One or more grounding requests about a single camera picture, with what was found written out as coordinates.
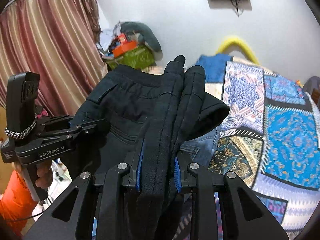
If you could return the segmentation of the orange sleeve forearm left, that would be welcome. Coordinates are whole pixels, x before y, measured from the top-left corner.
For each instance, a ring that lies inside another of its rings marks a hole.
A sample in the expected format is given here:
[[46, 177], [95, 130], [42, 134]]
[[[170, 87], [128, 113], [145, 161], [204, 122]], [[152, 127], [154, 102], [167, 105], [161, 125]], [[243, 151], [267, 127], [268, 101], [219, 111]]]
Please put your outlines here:
[[27, 221], [18, 220], [30, 217], [36, 205], [37, 202], [33, 200], [25, 181], [14, 170], [1, 198], [1, 218], [5, 220], [5, 227], [21, 238], [21, 231]]

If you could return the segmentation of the person's left hand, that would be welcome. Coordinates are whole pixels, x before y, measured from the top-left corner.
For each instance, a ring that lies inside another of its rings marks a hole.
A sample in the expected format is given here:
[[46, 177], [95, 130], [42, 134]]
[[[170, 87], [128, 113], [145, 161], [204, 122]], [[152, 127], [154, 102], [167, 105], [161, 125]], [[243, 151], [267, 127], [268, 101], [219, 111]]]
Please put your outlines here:
[[[16, 161], [11, 163], [12, 168], [17, 171], [19, 176], [25, 181], [24, 176], [22, 174], [22, 166]], [[42, 189], [47, 189], [53, 182], [53, 172], [52, 172], [52, 161], [46, 160], [38, 164], [37, 166], [37, 176], [38, 179], [35, 182], [36, 186]]]

